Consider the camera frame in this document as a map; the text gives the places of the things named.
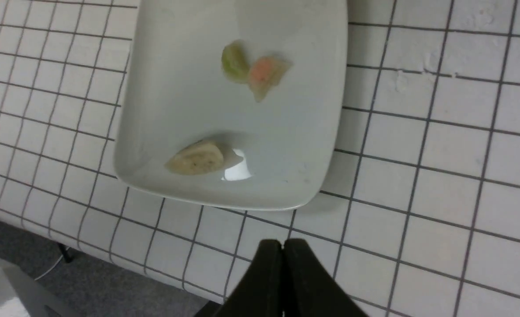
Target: rectangular plate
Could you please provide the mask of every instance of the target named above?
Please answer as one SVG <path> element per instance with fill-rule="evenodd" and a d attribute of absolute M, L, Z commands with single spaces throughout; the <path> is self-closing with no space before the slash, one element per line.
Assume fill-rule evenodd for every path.
<path fill-rule="evenodd" d="M 252 63 L 293 66 L 261 103 L 224 78 L 224 46 Z M 342 106 L 346 0 L 144 0 L 139 8 L 115 172 L 164 197 L 248 210 L 293 209 L 320 189 Z M 230 146 L 237 165 L 200 176 L 164 168 L 200 139 Z"/>

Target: green food piece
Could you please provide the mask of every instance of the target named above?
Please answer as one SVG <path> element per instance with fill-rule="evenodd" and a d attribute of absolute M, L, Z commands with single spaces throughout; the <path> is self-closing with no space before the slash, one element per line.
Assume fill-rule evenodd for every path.
<path fill-rule="evenodd" d="M 246 84 L 250 66 L 242 52 L 239 41 L 232 42 L 223 49 L 221 57 L 223 72 L 226 78 L 237 84 Z"/>

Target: food piece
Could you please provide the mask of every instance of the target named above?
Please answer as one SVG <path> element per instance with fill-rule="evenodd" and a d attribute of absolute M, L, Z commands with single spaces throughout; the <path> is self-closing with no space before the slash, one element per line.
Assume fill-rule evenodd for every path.
<path fill-rule="evenodd" d="M 256 102 L 261 102 L 273 86 L 278 86 L 290 63 L 273 56 L 259 58 L 248 73 L 248 86 Z"/>
<path fill-rule="evenodd" d="M 223 168 L 224 157 L 213 141 L 199 141 L 179 151 L 166 167 L 175 174 L 202 175 Z"/>
<path fill-rule="evenodd" d="M 246 84 L 250 66 L 244 57 L 239 41 L 225 46 L 223 56 L 221 56 L 221 63 L 223 72 L 228 80 L 237 84 Z"/>

